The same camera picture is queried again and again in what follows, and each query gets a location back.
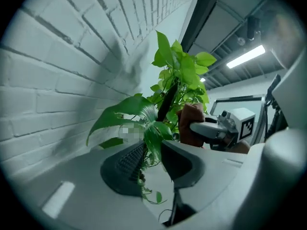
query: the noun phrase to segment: hand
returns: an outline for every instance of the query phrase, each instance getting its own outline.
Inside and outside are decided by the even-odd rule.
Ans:
[[[187,103],[184,105],[183,109],[177,111],[176,114],[178,116],[180,142],[195,147],[201,147],[203,141],[191,131],[190,124],[193,122],[205,121],[202,103]]]

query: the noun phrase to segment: green leaf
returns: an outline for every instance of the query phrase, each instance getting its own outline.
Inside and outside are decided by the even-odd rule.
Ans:
[[[102,148],[110,148],[110,147],[117,146],[123,143],[124,142],[122,138],[114,137],[114,138],[104,141],[103,143],[99,144],[99,146]]]
[[[178,121],[178,116],[174,110],[174,108],[172,110],[170,110],[167,114],[166,117],[169,121],[171,121],[173,124],[175,124]]]
[[[201,95],[200,98],[202,99],[202,103],[204,103],[204,104],[209,103],[209,98],[208,98],[207,93]]]
[[[196,72],[194,62],[189,56],[183,57],[181,61],[180,72],[183,82],[188,85],[193,83],[196,76]]]
[[[161,160],[161,142],[162,136],[154,126],[150,126],[144,133],[144,140],[148,150],[155,158]]]
[[[182,52],[182,46],[181,46],[180,42],[175,40],[173,45],[172,45],[172,50],[174,50],[176,52]]]
[[[200,81],[200,78],[197,74],[195,74],[193,76],[193,79],[192,79],[192,83],[189,85],[189,88],[192,89],[192,90],[195,90],[199,87],[199,84],[202,83]]]
[[[198,95],[198,96],[196,96],[196,99],[198,100],[198,102],[200,102],[200,103],[202,103],[203,102],[203,100],[202,100],[202,98]]]
[[[163,81],[164,81],[163,79],[158,81],[158,85],[160,87],[160,90],[163,90]]]
[[[196,71],[196,74],[204,74],[207,71],[209,71],[209,69],[207,67],[203,67],[203,66],[195,64],[195,71]]]
[[[157,37],[158,37],[160,54],[162,55],[163,59],[167,62],[167,64],[172,66],[173,56],[167,37],[163,33],[158,31],[157,31]]]
[[[154,122],[153,126],[157,128],[157,130],[162,135],[163,140],[173,140],[172,132],[164,123],[162,122]]]
[[[153,92],[156,92],[157,90],[160,89],[160,87],[159,87],[158,84],[155,84],[155,85],[153,85],[152,87],[150,87],[150,89],[151,89]]]
[[[154,62],[152,62],[152,64],[154,66],[157,66],[157,67],[163,67],[163,66],[166,66],[166,61],[165,59],[162,57],[159,49],[157,50],[157,52],[155,53],[154,55]]]
[[[162,82],[163,88],[165,87],[165,90],[169,90],[169,88],[172,86],[173,80],[173,76],[170,76],[168,79],[164,79]]]
[[[216,62],[216,58],[214,56],[210,55],[207,52],[200,52],[196,55],[196,64],[203,66],[203,67],[208,67],[212,65],[214,62]]]
[[[195,90],[195,93],[197,95],[203,95],[205,94],[205,90],[201,89],[200,87],[198,87],[196,90]]]
[[[162,202],[162,194],[158,191],[156,193],[156,199],[158,204]]]
[[[172,57],[173,57],[173,69],[179,70],[180,69],[180,61],[182,59],[182,56],[180,56],[180,53],[175,52],[172,50]]]
[[[148,155],[149,160],[150,160],[150,165],[154,165],[154,155],[151,153]]]
[[[147,192],[147,193],[151,193],[151,192],[152,192],[152,190],[150,190],[150,189],[148,189],[148,188],[146,188],[146,187],[144,187],[143,190],[144,190],[145,192]]]
[[[157,119],[157,109],[150,101],[142,96],[128,97],[119,104],[110,106],[102,112],[88,134],[86,145],[88,145],[89,136],[98,129],[127,123],[142,125],[139,121],[120,118],[122,114],[138,115],[141,118],[145,117],[150,122]]]
[[[159,73],[159,78],[160,79],[168,79],[170,76],[172,76],[172,73],[169,69],[167,70],[162,70]]]

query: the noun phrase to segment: potted plant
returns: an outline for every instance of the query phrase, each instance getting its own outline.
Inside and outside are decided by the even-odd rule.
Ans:
[[[182,46],[176,40],[170,46],[167,37],[157,31],[158,50],[152,64],[161,68],[158,83],[151,86],[154,92],[147,98],[142,93],[128,97],[119,104],[106,108],[91,128],[89,136],[96,130],[111,126],[126,126],[133,124],[143,134],[145,146],[143,148],[143,164],[140,171],[139,184],[142,187],[143,198],[148,200],[147,194],[152,190],[144,185],[143,171],[156,166],[161,161],[161,142],[164,139],[172,140],[172,133],[178,132],[178,117],[176,112],[183,108],[185,103],[202,103],[204,112],[209,103],[204,84],[199,74],[208,71],[208,66],[216,59],[207,52],[195,56],[183,52]],[[133,118],[124,118],[123,114],[134,115]],[[111,138],[100,146],[110,148],[122,144],[121,137]],[[163,203],[162,195],[156,192],[156,201],[153,204]]]

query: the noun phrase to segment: white wall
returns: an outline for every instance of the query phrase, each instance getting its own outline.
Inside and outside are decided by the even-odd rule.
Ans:
[[[178,39],[191,0],[26,0],[0,45],[0,160],[28,179],[87,152],[103,109],[157,83],[155,30]],[[98,132],[89,147],[116,135]]]

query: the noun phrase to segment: ceiling light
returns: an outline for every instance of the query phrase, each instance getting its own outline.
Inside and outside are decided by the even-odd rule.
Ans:
[[[229,68],[233,68],[236,67],[244,62],[247,62],[253,58],[256,58],[259,55],[262,55],[265,53],[265,49],[262,45],[258,46],[257,48],[252,49],[251,51],[248,51],[247,53],[245,53],[244,55],[234,59],[233,61],[230,61],[229,63],[227,63],[226,65]]]

